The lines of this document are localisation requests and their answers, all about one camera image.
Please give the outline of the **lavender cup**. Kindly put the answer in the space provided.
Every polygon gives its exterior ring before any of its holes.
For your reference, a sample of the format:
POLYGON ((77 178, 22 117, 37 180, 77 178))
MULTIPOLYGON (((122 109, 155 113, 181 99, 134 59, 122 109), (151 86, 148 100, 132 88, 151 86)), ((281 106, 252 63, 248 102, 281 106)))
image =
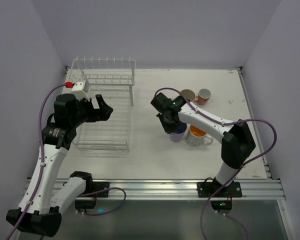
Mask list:
POLYGON ((188 129, 187 124, 186 123, 182 124, 177 130, 175 130, 169 135, 170 140, 174 143, 179 142, 187 132, 187 129, 188 129))

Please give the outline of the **beige cup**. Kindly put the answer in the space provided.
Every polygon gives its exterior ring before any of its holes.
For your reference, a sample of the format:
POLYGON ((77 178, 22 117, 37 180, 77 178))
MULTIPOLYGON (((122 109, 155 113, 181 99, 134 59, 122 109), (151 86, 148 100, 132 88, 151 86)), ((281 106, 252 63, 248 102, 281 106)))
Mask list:
POLYGON ((183 89, 180 93, 190 102, 193 102, 196 99, 196 94, 190 89, 183 89))

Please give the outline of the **floral white mug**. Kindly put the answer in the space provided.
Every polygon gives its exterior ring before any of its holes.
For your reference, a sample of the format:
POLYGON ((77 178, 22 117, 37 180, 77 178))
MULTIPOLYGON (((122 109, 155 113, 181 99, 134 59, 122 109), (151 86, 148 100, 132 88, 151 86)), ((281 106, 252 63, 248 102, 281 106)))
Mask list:
POLYGON ((192 147, 198 147, 200 145, 209 146, 213 143, 214 138, 194 125, 190 125, 185 141, 192 147))

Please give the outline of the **pink coffee mug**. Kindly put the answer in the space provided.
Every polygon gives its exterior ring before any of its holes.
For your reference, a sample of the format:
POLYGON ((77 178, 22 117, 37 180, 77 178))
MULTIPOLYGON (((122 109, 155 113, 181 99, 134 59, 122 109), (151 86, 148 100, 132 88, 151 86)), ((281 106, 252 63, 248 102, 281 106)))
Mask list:
POLYGON ((194 103, 196 103, 199 106, 204 106, 209 101, 210 98, 211 98, 211 91, 206 88, 202 88, 198 91, 194 103))

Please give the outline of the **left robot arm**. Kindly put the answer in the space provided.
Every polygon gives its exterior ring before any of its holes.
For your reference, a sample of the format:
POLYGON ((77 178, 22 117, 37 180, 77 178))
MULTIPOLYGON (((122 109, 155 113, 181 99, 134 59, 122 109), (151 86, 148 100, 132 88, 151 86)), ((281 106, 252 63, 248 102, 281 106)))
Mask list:
POLYGON ((77 135, 76 129, 83 123, 107 121, 114 111, 102 95, 97 94, 95 98, 98 108, 94 108, 90 98, 78 100, 71 93, 56 97, 54 113, 50 115, 54 122, 48 120, 41 132, 38 160, 28 189, 18 208, 6 214, 7 222, 15 229, 53 237, 60 228, 62 214, 75 198, 93 191, 92 175, 75 171, 66 185, 52 194, 61 164, 77 135))

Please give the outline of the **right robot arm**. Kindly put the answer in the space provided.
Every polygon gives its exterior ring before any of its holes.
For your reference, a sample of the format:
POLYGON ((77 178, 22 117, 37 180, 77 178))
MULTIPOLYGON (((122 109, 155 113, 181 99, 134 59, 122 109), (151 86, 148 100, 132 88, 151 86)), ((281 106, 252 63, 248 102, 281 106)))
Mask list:
POLYGON ((246 122, 232 123, 217 117, 187 102, 180 95, 170 99, 158 93, 150 104, 158 111, 156 116, 167 134, 176 132, 182 124, 188 124, 206 132, 221 144, 223 163, 214 178, 220 185, 231 184, 234 174, 256 148, 246 122))

